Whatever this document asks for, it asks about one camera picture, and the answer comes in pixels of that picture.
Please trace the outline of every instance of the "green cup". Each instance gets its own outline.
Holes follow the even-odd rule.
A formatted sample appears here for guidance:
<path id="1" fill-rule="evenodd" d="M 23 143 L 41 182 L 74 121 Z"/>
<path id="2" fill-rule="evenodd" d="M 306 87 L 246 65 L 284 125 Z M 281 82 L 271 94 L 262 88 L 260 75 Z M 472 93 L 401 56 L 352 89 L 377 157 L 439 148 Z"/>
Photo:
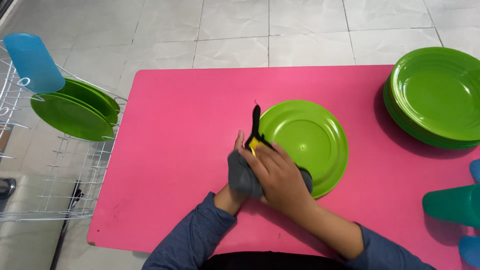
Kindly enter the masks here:
<path id="1" fill-rule="evenodd" d="M 480 229 L 480 184 L 429 192 L 422 205 L 436 219 Z"/>

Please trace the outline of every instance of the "dish rack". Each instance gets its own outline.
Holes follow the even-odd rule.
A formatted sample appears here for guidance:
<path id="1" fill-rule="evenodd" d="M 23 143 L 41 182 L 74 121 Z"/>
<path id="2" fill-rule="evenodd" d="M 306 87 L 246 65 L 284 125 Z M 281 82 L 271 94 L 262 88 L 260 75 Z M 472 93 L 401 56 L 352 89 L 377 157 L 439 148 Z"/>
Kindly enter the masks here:
<path id="1" fill-rule="evenodd" d="M 0 45 L 0 55 L 8 56 L 2 45 Z M 64 77 L 86 82 L 59 65 L 57 67 Z M 0 141 L 2 141 L 2 139 L 8 139 L 14 128 L 31 129 L 15 116 L 22 108 L 30 106 L 31 99 L 41 101 L 43 99 L 25 87 L 30 83 L 30 79 L 19 77 L 9 57 L 0 59 L 0 78 L 4 79 L 0 92 Z M 19 173 L 20 179 L 17 179 L 18 185 L 14 194 L 23 193 L 21 200 L 24 202 L 21 202 L 20 206 L 17 203 L 17 207 L 9 207 L 10 202 L 7 202 L 5 211 L 0 211 L 0 223 L 92 217 L 127 101 L 101 87 L 94 86 L 114 98 L 120 106 L 119 121 L 113 127 L 114 136 L 104 137 L 103 142 L 94 142 L 68 134 L 59 135 L 59 147 L 52 149 L 56 153 L 55 160 L 45 161 L 45 165 L 50 167 L 49 175 L 33 177 L 28 180 L 28 184 L 22 184 L 21 182 L 25 179 Z M 15 156 L 0 153 L 1 160 L 15 158 Z"/>

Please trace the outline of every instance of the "blue long sleeve shirt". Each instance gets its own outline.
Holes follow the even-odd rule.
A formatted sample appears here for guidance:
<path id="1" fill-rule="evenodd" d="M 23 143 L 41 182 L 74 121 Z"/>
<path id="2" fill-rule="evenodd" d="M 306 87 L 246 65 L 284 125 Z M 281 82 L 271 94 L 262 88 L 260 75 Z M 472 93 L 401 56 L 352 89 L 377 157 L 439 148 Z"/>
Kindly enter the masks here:
<path id="1" fill-rule="evenodd" d="M 237 220 L 214 205 L 210 192 L 155 248 L 142 270 L 199 269 Z M 364 251 L 344 264 L 355 270 L 434 270 L 417 256 L 361 226 Z"/>

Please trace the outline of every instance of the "pink table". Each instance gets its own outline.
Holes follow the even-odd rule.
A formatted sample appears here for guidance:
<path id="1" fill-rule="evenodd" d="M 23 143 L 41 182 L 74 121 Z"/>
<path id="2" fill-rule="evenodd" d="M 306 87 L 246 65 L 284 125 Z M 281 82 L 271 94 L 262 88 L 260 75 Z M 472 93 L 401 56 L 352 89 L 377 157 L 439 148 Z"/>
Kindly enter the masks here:
<path id="1" fill-rule="evenodd" d="M 88 241 L 151 252 L 207 192 L 227 183 L 227 155 L 238 129 L 249 133 L 254 101 L 266 110 L 305 99 L 336 116 L 349 145 L 345 175 L 318 203 L 438 269 L 460 269 L 456 245 L 473 230 L 425 216 L 421 199 L 428 191 L 473 184 L 468 165 L 480 152 L 433 148 L 396 126 L 381 96 L 391 70 L 383 65 L 139 71 Z M 303 229 L 250 200 L 215 253 L 266 250 L 324 254 Z"/>

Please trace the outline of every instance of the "person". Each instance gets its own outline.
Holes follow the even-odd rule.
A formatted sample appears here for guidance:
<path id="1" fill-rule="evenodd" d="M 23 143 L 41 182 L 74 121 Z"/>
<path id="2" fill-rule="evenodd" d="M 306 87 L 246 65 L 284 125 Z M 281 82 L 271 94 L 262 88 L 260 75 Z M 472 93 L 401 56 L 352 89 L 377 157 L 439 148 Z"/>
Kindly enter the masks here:
<path id="1" fill-rule="evenodd" d="M 280 252 L 234 252 L 212 255 L 236 220 L 246 196 L 224 186 L 210 192 L 155 248 L 142 270 L 186 269 L 356 269 L 433 270 L 418 257 L 379 234 L 319 205 L 309 194 L 300 171 L 282 147 L 258 146 L 255 156 L 243 148 L 239 131 L 234 151 L 248 162 L 264 190 L 261 201 L 336 251 L 340 261 Z"/>

